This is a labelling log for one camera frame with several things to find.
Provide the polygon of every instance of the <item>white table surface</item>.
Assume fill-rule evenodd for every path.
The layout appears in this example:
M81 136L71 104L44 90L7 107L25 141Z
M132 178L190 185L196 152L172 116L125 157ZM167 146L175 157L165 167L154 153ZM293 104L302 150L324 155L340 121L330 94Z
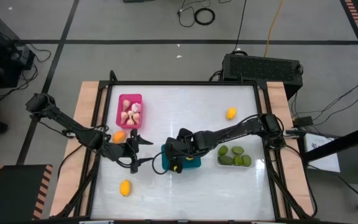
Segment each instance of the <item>white table surface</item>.
M107 120L110 134L121 130L116 125L119 95L131 93L140 93L143 97L143 123L138 133L154 143L140 145L138 158L156 155L166 139L175 138L180 128L193 132L216 131L257 113L252 86L116 85L112 88ZM237 108L232 121L225 117L229 107ZM225 145L242 146L253 165L250 168L218 166L215 149L201 158L200 168L185 169L181 174L168 171L157 175L151 162L142 164L138 173L130 174L129 169L102 157L91 217L274 220L261 138L246 136ZM155 166L163 171L160 157ZM119 193L119 184L124 179L132 182L128 197Z

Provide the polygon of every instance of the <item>concrete floor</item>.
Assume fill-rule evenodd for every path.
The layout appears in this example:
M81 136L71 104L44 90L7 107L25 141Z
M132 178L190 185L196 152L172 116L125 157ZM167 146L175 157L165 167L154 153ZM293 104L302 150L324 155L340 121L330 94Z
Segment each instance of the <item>concrete floor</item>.
M15 164L29 128L24 103L35 92L41 92L47 74L54 69L48 93L57 99L62 111L72 116L81 82L105 80L113 69L119 80L207 80L220 69L224 54L233 44L163 44L164 40L235 40L241 19L243 1L219 4L211 0L216 20L210 26L195 24L181 27L177 10L181 0L124 4L122 1L80 0L72 12L68 35L62 36L72 6L77 0L0 0L0 18L21 39L42 40L35 45L52 51L50 60L36 63L40 74L23 91L14 92L0 104L0 120L9 131L0 135L0 165ZM279 1L248 0L241 40L266 40ZM191 15L184 13L184 24ZM67 40L158 40L154 44L134 42L120 44L60 44ZM333 99L358 83L358 44L340 0L285 0L272 32L272 40L320 40L321 44L303 42L295 45L273 44L268 57L299 60L304 68L303 88L298 92L298 111L323 109ZM326 40L352 43L329 45ZM263 56L264 45L239 45L249 55ZM60 60L52 59L57 52ZM330 111L354 102L358 89L342 99ZM59 128L52 122L51 126ZM332 116L318 126L327 134L338 136L358 129L358 103ZM25 164L52 164L56 169L63 159L67 140L37 126ZM324 221L358 223L358 197L343 183L324 174L308 174L318 204L317 217ZM48 216L57 177L52 178L44 217Z

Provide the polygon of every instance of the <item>pink bin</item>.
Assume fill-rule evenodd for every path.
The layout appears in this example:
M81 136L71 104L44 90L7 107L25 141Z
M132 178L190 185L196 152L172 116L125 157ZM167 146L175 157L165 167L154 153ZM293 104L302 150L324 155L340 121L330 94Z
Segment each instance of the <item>pink bin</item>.
M139 124L135 123L134 125L127 125L126 122L124 124L121 124L121 112L122 112L122 102L124 100L129 100L131 104L129 105L128 109L126 109L126 112L131 110L131 107L134 103L140 103L140 118L139 118ZM142 124L142 117L143 117L143 102L142 102L142 95L140 94L121 94L118 98L118 107L117 107L117 118L116 118L116 124L122 128L127 129L137 129L140 128Z

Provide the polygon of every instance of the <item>garlic clove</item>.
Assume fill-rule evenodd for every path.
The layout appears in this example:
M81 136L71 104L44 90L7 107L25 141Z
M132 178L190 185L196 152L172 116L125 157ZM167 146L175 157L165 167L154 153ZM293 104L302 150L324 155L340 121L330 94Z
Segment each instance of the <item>garlic clove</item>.
M132 118L133 115L134 115L134 112L133 112L133 111L128 111L128 116L129 116L129 118Z
M131 102L129 100L124 100L122 102L122 110L125 111L128 109L129 105L131 105Z
M134 113L134 115L132 116L134 121L139 124L140 122L140 114L139 113Z
M125 111L121 112L121 124L125 123L125 120L128 119L129 115Z
M128 121L127 121L127 125L134 125L134 124L135 124L134 120L129 118Z
M134 113L140 113L140 103L134 103L134 104L132 105L131 110L132 110Z

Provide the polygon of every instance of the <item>wooden board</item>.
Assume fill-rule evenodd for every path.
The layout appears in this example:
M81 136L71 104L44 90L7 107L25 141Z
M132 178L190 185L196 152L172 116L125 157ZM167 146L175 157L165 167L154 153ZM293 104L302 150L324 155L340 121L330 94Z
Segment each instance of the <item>wooden board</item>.
M90 126L91 124L97 91L98 82L83 82L81 86L74 119L84 126ZM285 94L283 83L268 83L268 93L273 113L283 121L285 128L291 128L291 114L288 107L287 96ZM102 110L99 111L99 120L101 119L102 115L101 111ZM296 140L287 139L287 144L294 147L295 149L298 149ZM71 151L78 146L79 144L76 139L69 140L66 147L65 156L71 153ZM74 154L72 158L67 160L63 166L50 215L58 214L67 204L67 202L70 201L73 194L78 189L84 156L85 150L80 150ZM313 207L310 200L308 186L306 184L305 173L303 172L301 159L294 152L291 152L290 149L283 149L282 161L288 190L294 196L295 200L302 206L305 212L311 215L313 213ZM285 217L285 213L283 212L284 205L282 203L282 195L278 189L277 192L279 197L278 201L280 214L282 217ZM84 202L87 202L87 194L84 196Z

